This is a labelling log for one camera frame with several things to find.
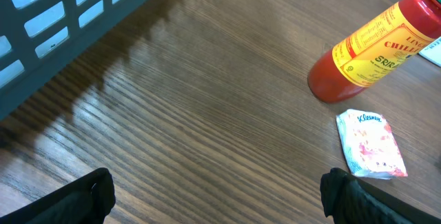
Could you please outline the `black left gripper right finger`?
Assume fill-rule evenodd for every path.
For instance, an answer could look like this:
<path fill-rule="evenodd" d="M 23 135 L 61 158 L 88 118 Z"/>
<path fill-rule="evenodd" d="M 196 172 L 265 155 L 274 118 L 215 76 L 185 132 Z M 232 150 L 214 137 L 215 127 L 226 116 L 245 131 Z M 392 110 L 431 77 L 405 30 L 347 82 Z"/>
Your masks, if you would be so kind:
<path fill-rule="evenodd" d="M 335 224 L 440 224 L 439 218 L 338 167 L 321 176 L 320 197 L 325 216 Z"/>

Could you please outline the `red sauce bottle green cap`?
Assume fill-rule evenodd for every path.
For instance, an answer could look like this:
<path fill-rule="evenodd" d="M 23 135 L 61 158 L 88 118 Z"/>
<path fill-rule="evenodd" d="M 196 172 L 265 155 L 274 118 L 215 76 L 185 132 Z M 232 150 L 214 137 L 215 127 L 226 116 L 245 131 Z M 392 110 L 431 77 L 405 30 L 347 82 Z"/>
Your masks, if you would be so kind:
<path fill-rule="evenodd" d="M 326 103 L 349 99 L 440 37 L 440 0 L 400 0 L 326 52 L 307 82 Z"/>

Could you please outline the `grey plastic shopping basket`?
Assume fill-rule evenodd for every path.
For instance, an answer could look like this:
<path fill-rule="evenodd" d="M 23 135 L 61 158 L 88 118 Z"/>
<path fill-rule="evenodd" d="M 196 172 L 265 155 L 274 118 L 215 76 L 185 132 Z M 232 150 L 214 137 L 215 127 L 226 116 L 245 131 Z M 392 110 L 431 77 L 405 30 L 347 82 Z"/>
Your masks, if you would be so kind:
<path fill-rule="evenodd" d="M 1 117 L 147 0 L 1 0 Z"/>

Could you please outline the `orange Kleenex tissue pack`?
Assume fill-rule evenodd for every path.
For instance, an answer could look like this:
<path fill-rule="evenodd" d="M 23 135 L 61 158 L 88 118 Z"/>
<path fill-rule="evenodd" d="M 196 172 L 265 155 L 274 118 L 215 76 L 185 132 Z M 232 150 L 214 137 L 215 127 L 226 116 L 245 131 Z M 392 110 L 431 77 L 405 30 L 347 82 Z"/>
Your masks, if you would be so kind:
<path fill-rule="evenodd" d="M 342 151 L 350 172 L 357 177 L 407 177 L 391 126 L 381 114 L 348 109 L 336 116 Z"/>

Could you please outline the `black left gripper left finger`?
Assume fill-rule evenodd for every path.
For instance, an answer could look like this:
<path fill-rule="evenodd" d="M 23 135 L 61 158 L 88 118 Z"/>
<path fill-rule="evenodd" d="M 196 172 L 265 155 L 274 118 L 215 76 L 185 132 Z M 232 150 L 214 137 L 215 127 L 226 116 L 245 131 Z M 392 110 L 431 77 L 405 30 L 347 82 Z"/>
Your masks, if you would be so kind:
<path fill-rule="evenodd" d="M 103 223 L 115 206 L 112 175 L 100 167 L 1 217 L 2 223 Z"/>

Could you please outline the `white barcode scanner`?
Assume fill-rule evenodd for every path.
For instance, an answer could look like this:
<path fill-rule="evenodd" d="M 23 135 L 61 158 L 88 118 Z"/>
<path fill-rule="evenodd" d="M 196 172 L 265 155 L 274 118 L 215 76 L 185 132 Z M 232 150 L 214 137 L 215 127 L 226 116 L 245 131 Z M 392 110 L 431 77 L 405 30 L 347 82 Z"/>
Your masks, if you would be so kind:
<path fill-rule="evenodd" d="M 441 67 L 441 37 L 420 51 L 419 55 L 438 67 Z"/>

